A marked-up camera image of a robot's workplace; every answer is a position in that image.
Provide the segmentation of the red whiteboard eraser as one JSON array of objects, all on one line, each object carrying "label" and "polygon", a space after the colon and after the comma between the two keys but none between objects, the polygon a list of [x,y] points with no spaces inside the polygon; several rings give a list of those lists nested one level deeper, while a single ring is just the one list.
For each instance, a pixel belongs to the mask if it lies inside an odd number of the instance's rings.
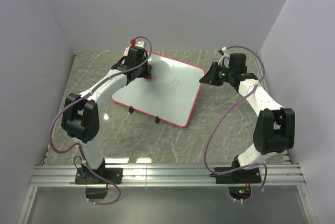
[{"label": "red whiteboard eraser", "polygon": [[152,70],[152,66],[149,64],[148,65],[148,72],[147,72],[147,75],[144,77],[144,79],[150,80],[152,78],[151,70]]}]

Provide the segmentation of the red framed whiteboard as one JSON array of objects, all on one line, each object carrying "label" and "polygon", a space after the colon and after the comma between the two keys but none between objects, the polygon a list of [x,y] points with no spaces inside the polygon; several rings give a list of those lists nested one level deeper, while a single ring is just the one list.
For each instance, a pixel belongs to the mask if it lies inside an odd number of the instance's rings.
[{"label": "red framed whiteboard", "polygon": [[161,121],[186,127],[191,118],[205,70],[153,52],[151,78],[138,78],[118,90],[112,100]]}]

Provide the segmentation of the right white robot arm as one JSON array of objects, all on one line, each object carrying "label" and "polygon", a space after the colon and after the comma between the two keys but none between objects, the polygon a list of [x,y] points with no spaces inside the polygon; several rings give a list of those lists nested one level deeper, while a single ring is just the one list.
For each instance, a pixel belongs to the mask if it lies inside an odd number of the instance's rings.
[{"label": "right white robot arm", "polygon": [[261,79],[247,72],[244,53],[222,54],[213,62],[209,71],[199,80],[202,84],[221,86],[230,84],[247,101],[257,115],[253,143],[236,156],[231,168],[205,167],[215,177],[231,174],[237,182],[243,182],[252,170],[277,153],[292,149],[295,138],[295,112],[277,103],[261,86]]}]

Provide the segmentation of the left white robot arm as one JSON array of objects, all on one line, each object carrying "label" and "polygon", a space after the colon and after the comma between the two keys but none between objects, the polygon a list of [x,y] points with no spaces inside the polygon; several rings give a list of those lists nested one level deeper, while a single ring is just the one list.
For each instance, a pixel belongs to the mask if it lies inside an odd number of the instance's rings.
[{"label": "left white robot arm", "polygon": [[79,146],[85,166],[90,167],[87,177],[93,183],[100,183],[106,177],[102,167],[104,158],[96,140],[100,128],[99,110],[118,90],[137,78],[151,75],[148,59],[147,50],[131,46],[95,85],[80,94],[71,93],[65,99],[61,128]]}]

